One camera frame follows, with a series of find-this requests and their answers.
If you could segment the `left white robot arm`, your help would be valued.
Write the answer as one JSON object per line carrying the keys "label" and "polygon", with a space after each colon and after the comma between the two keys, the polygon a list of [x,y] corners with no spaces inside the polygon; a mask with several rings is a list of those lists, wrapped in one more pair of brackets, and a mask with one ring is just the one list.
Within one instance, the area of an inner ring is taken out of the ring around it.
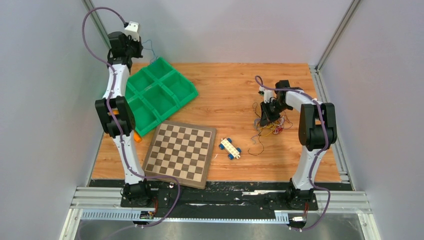
{"label": "left white robot arm", "polygon": [[101,126],[117,150],[124,169],[121,196],[124,202],[147,207],[153,201],[145,173],[135,148],[135,116],[125,98],[132,59],[141,58],[143,46],[136,34],[120,31],[108,35],[111,48],[107,54],[109,79],[102,99],[95,101]]}

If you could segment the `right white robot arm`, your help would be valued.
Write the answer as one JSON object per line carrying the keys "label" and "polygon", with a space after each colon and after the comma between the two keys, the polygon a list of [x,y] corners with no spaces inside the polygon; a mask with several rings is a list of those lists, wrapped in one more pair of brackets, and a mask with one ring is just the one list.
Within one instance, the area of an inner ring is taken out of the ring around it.
{"label": "right white robot arm", "polygon": [[313,201],[319,164],[337,140],[335,106],[317,100],[300,87],[290,86],[288,80],[280,80],[271,88],[264,85],[259,75],[254,79],[263,96],[263,102],[260,103],[261,127],[276,122],[285,110],[296,110],[300,114],[298,139],[302,152],[297,170],[282,199],[288,208],[300,209]]}

